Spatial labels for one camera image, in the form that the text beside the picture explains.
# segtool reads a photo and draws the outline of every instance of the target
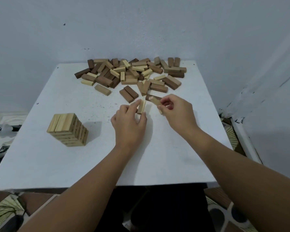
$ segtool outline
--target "left hand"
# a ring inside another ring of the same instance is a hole
[[[135,120],[137,106],[141,100],[129,105],[121,105],[116,114],[111,118],[115,129],[116,146],[125,148],[134,153],[141,144],[147,123],[146,113],[141,114],[139,123]]]

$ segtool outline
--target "hand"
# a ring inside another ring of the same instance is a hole
[[[162,105],[158,105],[158,109],[162,111],[172,129],[180,136],[185,138],[185,134],[190,130],[199,129],[191,103],[174,94],[163,97],[160,102]]]
[[[135,120],[137,106],[141,100],[129,105],[121,105],[116,114],[111,118],[112,125],[115,129],[116,146],[125,148],[134,153],[141,144],[146,129],[146,113],[141,114],[139,123]]]

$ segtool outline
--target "dark pants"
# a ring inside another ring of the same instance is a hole
[[[198,183],[152,186],[133,210],[131,222],[139,231],[214,232],[203,186]],[[136,195],[139,198],[142,189],[146,190],[143,187],[116,188],[96,231],[128,231],[122,225],[123,207]]]

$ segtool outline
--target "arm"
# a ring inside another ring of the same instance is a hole
[[[258,231],[290,231],[290,179],[222,145],[196,123],[192,105],[161,99],[170,126],[200,156],[229,198]]]
[[[136,123],[140,100],[121,105],[112,117],[116,144],[91,171],[31,218],[20,232],[94,231],[126,164],[143,140],[146,114]]]

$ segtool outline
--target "wooden block tower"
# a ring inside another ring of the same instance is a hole
[[[88,130],[74,113],[55,114],[47,132],[67,147],[85,146]]]

